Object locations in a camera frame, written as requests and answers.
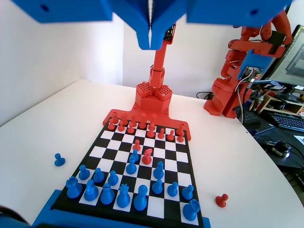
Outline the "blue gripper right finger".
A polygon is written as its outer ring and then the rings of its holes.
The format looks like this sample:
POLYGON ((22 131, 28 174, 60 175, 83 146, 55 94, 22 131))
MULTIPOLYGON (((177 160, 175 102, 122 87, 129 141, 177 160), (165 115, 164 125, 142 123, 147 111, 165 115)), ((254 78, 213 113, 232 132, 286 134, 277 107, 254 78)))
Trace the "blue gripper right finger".
POLYGON ((159 50, 165 32, 197 3, 196 0, 153 0, 151 50, 159 50))

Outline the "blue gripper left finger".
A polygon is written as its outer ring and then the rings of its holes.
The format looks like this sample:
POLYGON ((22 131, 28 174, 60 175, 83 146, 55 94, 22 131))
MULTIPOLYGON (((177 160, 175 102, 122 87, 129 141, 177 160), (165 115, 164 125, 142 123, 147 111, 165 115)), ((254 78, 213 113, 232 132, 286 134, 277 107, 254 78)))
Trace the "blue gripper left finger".
POLYGON ((106 0, 110 10, 128 24, 136 33, 142 50, 150 50, 150 19, 148 0, 106 0))

